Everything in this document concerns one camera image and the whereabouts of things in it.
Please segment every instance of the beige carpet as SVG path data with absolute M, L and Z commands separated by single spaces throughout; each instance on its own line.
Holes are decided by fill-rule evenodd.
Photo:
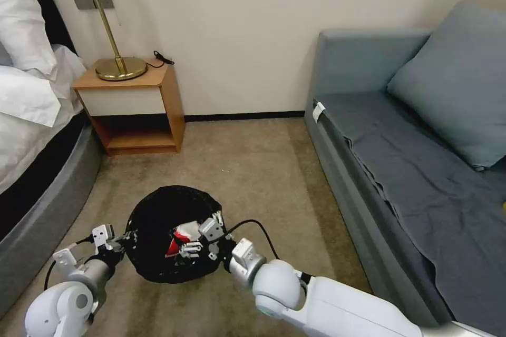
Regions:
M 191 123 L 180 154 L 104 158 L 88 202 L 62 245 L 102 223 L 123 230 L 144 196 L 171 184 L 210 193 L 222 204 L 229 226 L 260 220 L 279 256 L 295 268 L 370 291 L 300 118 Z M 251 239 L 273 258 L 255 225 L 234 235 Z M 24 312 L 42 291 L 47 267 L 0 322 L 0 335 L 24 335 Z M 54 274 L 52 283 L 57 280 Z M 256 311 L 253 295 L 223 269 L 190 283 L 162 285 L 137 276 L 125 258 L 107 290 L 89 336 L 303 335 Z

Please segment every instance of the sofa armrest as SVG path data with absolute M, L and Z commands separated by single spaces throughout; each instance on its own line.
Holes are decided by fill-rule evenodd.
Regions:
M 308 103 L 316 95 L 384 89 L 430 36 L 425 29 L 393 32 L 328 29 L 318 37 Z

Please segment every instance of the white bed sheet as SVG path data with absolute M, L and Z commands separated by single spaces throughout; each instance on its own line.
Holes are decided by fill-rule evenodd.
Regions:
M 51 88 L 62 105 L 53 127 L 0 113 L 0 194 L 19 179 L 48 142 L 82 110 L 71 85 L 86 68 L 67 47 L 54 45 L 53 51 L 57 73 Z

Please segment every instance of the white drawer panel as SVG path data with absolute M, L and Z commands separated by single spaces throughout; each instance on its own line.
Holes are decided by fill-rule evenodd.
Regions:
M 160 89 L 79 90 L 90 116 L 165 113 Z

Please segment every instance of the black round object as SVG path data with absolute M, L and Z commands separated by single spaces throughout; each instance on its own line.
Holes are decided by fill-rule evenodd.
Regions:
M 207 253 L 190 259 L 166 257 L 166 252 L 178 225 L 201 224 L 218 211 L 220 203 L 206 192 L 185 186 L 160 187 L 132 211 L 126 231 L 135 231 L 137 238 L 125 246 L 126 254 L 137 272 L 151 282 L 182 283 L 210 274 L 220 260 L 211 260 Z

